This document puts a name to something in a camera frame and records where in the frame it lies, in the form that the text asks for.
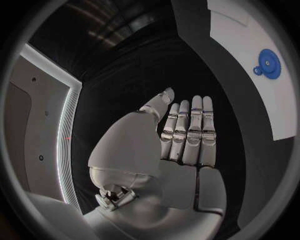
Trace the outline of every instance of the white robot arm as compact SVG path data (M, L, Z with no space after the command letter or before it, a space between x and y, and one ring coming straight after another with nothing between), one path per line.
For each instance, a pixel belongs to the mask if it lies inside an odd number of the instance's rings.
M227 203L222 176L214 168L212 99L194 96L191 111L187 100L174 103L159 138L157 125L174 96L167 88L119 119L98 142L88 166L99 188L99 207L86 219L101 215L131 239L211 239L216 234ZM101 225L95 226L99 236Z

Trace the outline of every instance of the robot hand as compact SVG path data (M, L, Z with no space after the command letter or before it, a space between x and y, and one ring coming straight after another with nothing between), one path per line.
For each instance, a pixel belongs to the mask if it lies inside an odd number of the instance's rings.
M191 111L187 100L174 103L159 138L173 99L167 88L119 119L89 158L97 212L131 239L210 239L225 214L212 99L194 96Z

